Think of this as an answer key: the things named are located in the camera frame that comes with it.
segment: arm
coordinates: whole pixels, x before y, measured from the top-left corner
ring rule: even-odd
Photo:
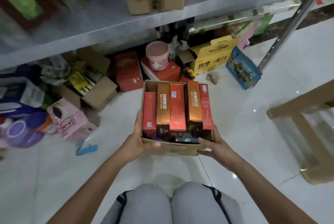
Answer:
[[[214,158],[238,176],[269,224],[316,223],[233,151],[219,135],[216,126],[213,129],[213,139],[213,142],[210,142],[200,138],[199,142],[212,151],[199,151],[199,153]]]
[[[104,196],[117,174],[127,163],[137,159],[145,151],[157,148],[159,142],[141,142],[140,112],[134,131],[123,145],[110,156],[85,182],[85,184],[55,213],[47,224],[89,224],[93,220]]]

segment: wooden stool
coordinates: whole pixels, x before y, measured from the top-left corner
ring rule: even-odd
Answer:
[[[313,185],[334,181],[334,156],[302,114],[307,108],[323,104],[334,107],[334,80],[267,110],[270,119],[290,117],[318,159],[318,166],[300,170],[304,179]]]

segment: pink box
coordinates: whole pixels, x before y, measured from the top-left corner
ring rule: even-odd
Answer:
[[[79,142],[86,140],[98,127],[88,120],[84,112],[62,98],[52,104],[47,112],[63,138]]]

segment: metal shelf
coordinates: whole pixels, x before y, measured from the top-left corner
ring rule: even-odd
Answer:
[[[0,43],[0,69],[102,43],[164,24],[224,9],[226,13],[258,6],[259,0],[186,0],[182,10],[130,15],[125,0],[90,0],[75,14],[56,15],[30,32],[20,49]]]

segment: pink bucket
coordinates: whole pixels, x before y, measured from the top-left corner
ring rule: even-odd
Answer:
[[[155,41],[146,46],[146,57],[156,71],[164,70],[168,65],[168,45],[162,41]]]

